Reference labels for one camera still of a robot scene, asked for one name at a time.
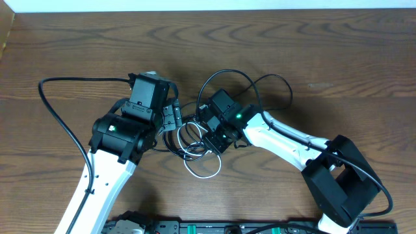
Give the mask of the black USB cable short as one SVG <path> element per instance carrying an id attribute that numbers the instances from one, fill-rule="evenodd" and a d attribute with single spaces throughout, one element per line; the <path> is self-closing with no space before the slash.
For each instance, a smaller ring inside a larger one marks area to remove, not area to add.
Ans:
<path id="1" fill-rule="evenodd" d="M 198 161 L 211 152 L 202 142 L 207 128 L 197 121 L 195 114 L 184 115 L 182 124 L 174 131 L 163 133 L 162 143 L 168 152 L 185 162 Z"/>

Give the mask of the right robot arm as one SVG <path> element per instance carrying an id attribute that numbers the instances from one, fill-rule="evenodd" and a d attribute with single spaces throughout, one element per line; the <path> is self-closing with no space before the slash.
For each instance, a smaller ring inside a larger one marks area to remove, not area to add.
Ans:
<path id="1" fill-rule="evenodd" d="M 348 233 L 381 191 L 380 178 L 356 145 L 343 135 L 333 140 L 307 135 L 277 121 L 257 105 L 242 107 L 220 89 L 198 108 L 209 130 L 203 142 L 216 154 L 242 140 L 268 150 L 301 171 L 318 208 L 318 229 Z"/>

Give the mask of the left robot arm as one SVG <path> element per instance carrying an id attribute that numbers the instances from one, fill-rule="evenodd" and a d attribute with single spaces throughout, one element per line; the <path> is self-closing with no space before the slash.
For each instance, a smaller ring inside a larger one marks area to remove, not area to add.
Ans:
<path id="1" fill-rule="evenodd" d="M 87 162 L 57 233 L 100 233 L 142 155 L 181 124 L 173 82 L 151 71 L 129 74 L 129 86 L 130 97 L 93 124 Z"/>

